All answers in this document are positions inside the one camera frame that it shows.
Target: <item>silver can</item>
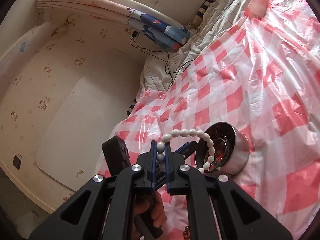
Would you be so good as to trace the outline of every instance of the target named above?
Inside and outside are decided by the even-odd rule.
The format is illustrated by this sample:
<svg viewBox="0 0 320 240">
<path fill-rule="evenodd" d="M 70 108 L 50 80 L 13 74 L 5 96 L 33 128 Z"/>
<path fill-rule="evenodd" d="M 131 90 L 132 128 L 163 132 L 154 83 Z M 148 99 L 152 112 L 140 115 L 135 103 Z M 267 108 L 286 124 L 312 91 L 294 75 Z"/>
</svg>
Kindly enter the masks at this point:
<svg viewBox="0 0 320 240">
<path fill-rule="evenodd" d="M 214 142 L 215 161 L 206 173 L 222 171 L 237 175 L 243 170 L 249 159 L 249 142 L 247 137 L 227 122 L 218 122 L 208 128 L 205 133 Z M 197 168 L 202 168 L 209 157 L 207 143 L 201 138 L 195 154 Z"/>
</svg>

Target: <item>triangular cutout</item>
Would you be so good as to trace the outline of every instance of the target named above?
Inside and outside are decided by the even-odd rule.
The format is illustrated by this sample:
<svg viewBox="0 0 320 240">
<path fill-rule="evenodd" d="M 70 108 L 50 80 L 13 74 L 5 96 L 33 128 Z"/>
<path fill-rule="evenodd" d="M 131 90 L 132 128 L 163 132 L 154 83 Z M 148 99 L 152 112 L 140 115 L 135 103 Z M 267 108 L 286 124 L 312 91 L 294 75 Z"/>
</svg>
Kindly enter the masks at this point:
<svg viewBox="0 0 320 240">
<path fill-rule="evenodd" d="M 86 190 L 83 194 L 61 214 L 60 218 L 72 225 L 77 225 L 80 221 L 81 215 L 91 195 L 90 190 Z"/>
<path fill-rule="evenodd" d="M 244 200 L 235 190 L 232 190 L 230 193 L 244 225 L 248 225 L 260 219 L 260 214 L 252 206 L 250 206 L 250 204 L 247 203 L 246 200 Z"/>
</svg>

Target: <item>plastic sheet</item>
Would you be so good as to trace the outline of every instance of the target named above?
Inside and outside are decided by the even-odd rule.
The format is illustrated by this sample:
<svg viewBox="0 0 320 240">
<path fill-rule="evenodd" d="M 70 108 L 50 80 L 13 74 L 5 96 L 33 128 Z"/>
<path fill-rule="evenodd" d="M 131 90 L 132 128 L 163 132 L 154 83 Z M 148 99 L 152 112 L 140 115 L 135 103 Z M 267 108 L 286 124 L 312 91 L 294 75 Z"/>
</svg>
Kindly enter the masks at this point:
<svg viewBox="0 0 320 240">
<path fill-rule="evenodd" d="M 145 91 L 113 130 L 135 163 L 172 129 L 225 121 L 250 158 L 235 181 L 298 239 L 319 210 L 320 24 L 305 0 L 252 0 L 245 16 L 204 49 L 167 93 Z M 174 138 L 172 150 L 192 138 Z M 191 157 L 186 161 L 195 165 Z M 105 162 L 100 174 L 109 175 Z M 160 193 L 164 239 L 183 239 L 186 200 Z"/>
</svg>

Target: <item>black device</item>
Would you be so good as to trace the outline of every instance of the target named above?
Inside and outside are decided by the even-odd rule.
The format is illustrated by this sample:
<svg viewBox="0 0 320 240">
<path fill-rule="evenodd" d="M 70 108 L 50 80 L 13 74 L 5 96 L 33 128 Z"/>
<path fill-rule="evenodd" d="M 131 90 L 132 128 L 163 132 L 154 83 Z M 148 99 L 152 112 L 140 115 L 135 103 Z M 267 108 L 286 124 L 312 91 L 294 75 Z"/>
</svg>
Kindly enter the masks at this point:
<svg viewBox="0 0 320 240">
<path fill-rule="evenodd" d="M 290 232 L 227 174 L 202 175 L 165 144 L 170 195 L 186 195 L 191 240 L 292 240 Z M 156 189 L 156 141 L 118 175 L 95 175 L 30 235 L 30 240 L 130 240 L 137 195 Z M 215 211 L 217 224 L 213 215 Z"/>
<path fill-rule="evenodd" d="M 198 143 L 192 141 L 185 143 L 176 152 L 183 155 L 184 159 L 191 156 L 197 149 Z M 102 151 L 107 162 L 111 176 L 118 175 L 123 169 L 131 166 L 130 156 L 128 149 L 123 139 L 119 136 L 114 136 L 105 143 L 102 144 Z M 165 172 L 159 168 L 159 163 L 156 162 L 156 187 L 155 190 L 161 188 L 166 182 Z M 149 196 L 137 196 L 136 202 L 146 199 L 150 203 L 149 209 L 143 214 L 137 215 L 134 218 L 134 223 L 137 229 L 145 237 L 145 240 L 159 238 L 163 231 L 161 228 L 155 228 L 153 226 L 153 220 L 151 218 L 151 210 L 154 207 L 153 195 Z"/>
</svg>

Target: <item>white bead bracelet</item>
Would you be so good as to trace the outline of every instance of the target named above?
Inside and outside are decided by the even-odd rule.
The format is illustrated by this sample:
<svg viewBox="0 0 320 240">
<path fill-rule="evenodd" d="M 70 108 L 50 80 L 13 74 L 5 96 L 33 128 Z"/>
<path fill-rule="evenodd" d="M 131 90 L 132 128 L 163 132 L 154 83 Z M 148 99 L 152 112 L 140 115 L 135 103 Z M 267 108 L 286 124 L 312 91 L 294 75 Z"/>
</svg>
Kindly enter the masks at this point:
<svg viewBox="0 0 320 240">
<path fill-rule="evenodd" d="M 182 137 L 187 137 L 187 136 L 198 136 L 199 138 L 202 138 L 204 141 L 207 142 L 207 146 L 209 147 L 209 157 L 208 157 L 208 161 L 203 165 L 202 168 L 199 168 L 199 171 L 201 172 L 201 174 L 204 173 L 204 171 L 207 171 L 210 166 L 211 163 L 214 162 L 215 157 L 214 157 L 214 153 L 215 153 L 215 149 L 213 147 L 213 141 L 210 139 L 210 135 L 207 133 L 204 133 L 204 131 L 197 131 L 196 129 L 183 129 L 183 130 L 177 130 L 174 129 L 172 130 L 170 133 L 166 133 L 162 136 L 161 138 L 161 142 L 157 143 L 157 160 L 160 163 L 159 167 L 162 171 L 165 172 L 165 165 L 164 165 L 164 144 L 167 142 L 170 142 L 172 138 L 178 137 L 178 136 L 182 136 Z"/>
</svg>

